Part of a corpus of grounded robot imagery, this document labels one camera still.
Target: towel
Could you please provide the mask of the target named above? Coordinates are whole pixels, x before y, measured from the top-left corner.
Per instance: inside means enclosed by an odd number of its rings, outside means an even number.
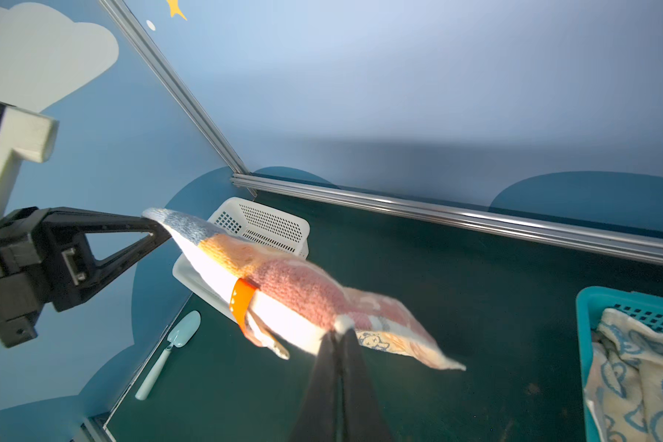
[[[191,215],[149,208],[143,216],[168,230],[204,282],[230,305],[246,338],[281,358],[289,353],[276,337],[317,354],[327,332],[354,328],[364,347],[414,357],[432,368],[466,369],[442,353],[397,299],[343,287],[311,262],[232,237]]]
[[[613,308],[592,343],[585,402],[602,442],[663,442],[663,333]]]

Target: blue basket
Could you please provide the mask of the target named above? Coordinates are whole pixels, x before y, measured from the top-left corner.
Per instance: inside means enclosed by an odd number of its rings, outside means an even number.
[[[582,290],[577,295],[577,332],[580,340],[583,389],[592,367],[592,330],[599,325],[601,313],[605,308],[616,308],[652,330],[663,333],[663,298],[604,287],[587,287]],[[587,442],[599,442],[597,427],[586,405],[585,427]]]

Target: blue wall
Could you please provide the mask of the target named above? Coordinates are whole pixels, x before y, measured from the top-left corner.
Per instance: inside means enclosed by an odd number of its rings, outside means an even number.
[[[663,178],[663,0],[126,1],[253,171],[484,207]]]
[[[663,232],[663,178],[551,173],[515,183],[494,199],[491,208]]]
[[[74,22],[105,26],[119,57],[43,111],[60,121],[53,156],[23,164],[8,210],[67,206],[138,215],[172,200],[170,207],[208,216],[223,199],[245,196],[97,1],[44,4]],[[105,236],[97,246],[115,250],[127,241]],[[0,441],[67,441],[84,417],[113,405],[189,295],[171,275],[178,255],[166,243],[87,304],[62,313],[47,305],[37,339],[0,346]]]

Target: white cloud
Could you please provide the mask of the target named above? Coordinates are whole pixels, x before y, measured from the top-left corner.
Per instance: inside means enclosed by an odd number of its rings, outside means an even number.
[[[43,4],[0,7],[0,101],[41,112],[118,59],[115,36]]]

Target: orange strap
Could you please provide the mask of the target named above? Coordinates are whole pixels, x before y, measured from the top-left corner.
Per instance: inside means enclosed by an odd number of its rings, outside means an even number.
[[[246,336],[248,336],[248,330],[245,326],[245,314],[248,312],[248,305],[250,305],[250,300],[253,299],[255,291],[256,287],[253,284],[250,284],[243,278],[239,278],[236,281],[236,285],[233,286],[231,302],[229,303],[231,314],[233,314],[238,326],[241,327],[241,331]]]

